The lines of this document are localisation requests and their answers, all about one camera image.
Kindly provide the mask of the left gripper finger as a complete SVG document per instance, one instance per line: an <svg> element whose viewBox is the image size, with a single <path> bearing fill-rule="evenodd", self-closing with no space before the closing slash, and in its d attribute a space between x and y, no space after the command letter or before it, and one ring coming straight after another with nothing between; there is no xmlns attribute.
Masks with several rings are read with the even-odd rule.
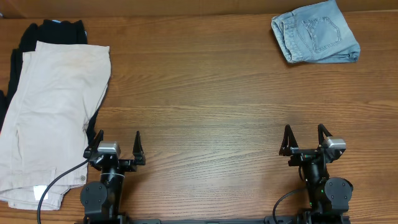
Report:
<svg viewBox="0 0 398 224"><path fill-rule="evenodd" d="M96 135L94 140L89 143L88 147L84 150L83 157L85 159L89 159L93 154L98 152L98 146L100 142L103 140L104 131L101 129L99 133Z"/></svg>
<svg viewBox="0 0 398 224"><path fill-rule="evenodd" d="M146 164L146 157L142 148L141 135L139 131L136 132L132 154L134 156L135 165L144 166Z"/></svg>

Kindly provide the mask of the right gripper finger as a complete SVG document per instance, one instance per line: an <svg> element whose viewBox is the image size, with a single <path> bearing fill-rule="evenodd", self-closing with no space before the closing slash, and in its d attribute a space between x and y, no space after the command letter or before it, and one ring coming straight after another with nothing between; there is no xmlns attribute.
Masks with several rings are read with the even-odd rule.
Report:
<svg viewBox="0 0 398 224"><path fill-rule="evenodd" d="M285 126L284 137L279 150L280 156L292 156L299 150L299 146L289 124Z"/></svg>
<svg viewBox="0 0 398 224"><path fill-rule="evenodd" d="M321 146L324 144L325 140L328 137L332 136L332 134L327 130L327 128L323 124L319 124L317 130L318 130L318 144Z"/></svg>

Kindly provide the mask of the beige khaki shorts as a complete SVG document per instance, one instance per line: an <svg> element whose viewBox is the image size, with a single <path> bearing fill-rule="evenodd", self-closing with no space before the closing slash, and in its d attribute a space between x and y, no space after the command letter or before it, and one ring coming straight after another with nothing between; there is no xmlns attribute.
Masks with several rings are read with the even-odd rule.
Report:
<svg viewBox="0 0 398 224"><path fill-rule="evenodd" d="M57 210L86 183L86 130L111 76L109 47L37 42L1 129L1 200L11 208Z"/></svg>

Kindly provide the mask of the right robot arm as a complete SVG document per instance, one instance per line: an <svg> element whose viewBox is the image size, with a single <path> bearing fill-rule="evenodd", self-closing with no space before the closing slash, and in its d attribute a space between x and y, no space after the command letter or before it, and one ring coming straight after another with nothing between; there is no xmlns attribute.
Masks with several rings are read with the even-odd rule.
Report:
<svg viewBox="0 0 398 224"><path fill-rule="evenodd" d="M341 177L330 177L327 164L338 160L346 150L344 139L334 137L323 124L318 125L318 146L315 149L300 149L293 131L285 126L284 138L279 154L288 156L288 165L298 167L299 176L305 187L293 190L275 203L272 218L279 222L275 212L277 206L290 195L307 191L310 208L303 209L291 218L292 223L349 223L344 216L349 210L353 185Z"/></svg>

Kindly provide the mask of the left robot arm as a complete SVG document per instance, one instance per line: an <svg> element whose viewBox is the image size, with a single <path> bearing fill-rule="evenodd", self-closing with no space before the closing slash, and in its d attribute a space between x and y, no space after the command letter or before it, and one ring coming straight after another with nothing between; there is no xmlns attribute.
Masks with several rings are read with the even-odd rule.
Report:
<svg viewBox="0 0 398 224"><path fill-rule="evenodd" d="M90 166L101 172L100 180L83 186L80 193L85 209L84 223L129 223L130 218L119 211L125 173L135 172L146 164L140 132L136 133L132 149L133 159L121 159L116 141L104 141L100 131L85 149L83 157Z"/></svg>

